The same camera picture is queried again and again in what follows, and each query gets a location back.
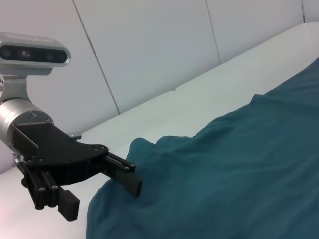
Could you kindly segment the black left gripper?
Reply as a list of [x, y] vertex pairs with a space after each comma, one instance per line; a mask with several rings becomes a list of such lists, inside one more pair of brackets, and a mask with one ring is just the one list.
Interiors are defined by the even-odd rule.
[[14, 148], [27, 161], [21, 164], [21, 184], [28, 189], [34, 207], [58, 207], [67, 221], [77, 220], [80, 200], [61, 186], [107, 173], [108, 149], [74, 141], [50, 123], [17, 125], [12, 139]]

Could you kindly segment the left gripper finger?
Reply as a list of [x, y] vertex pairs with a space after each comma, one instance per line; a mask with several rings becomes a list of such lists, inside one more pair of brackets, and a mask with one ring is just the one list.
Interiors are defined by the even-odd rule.
[[140, 195], [143, 181], [135, 174], [135, 164], [108, 152], [94, 161], [93, 168], [121, 184], [131, 196]]

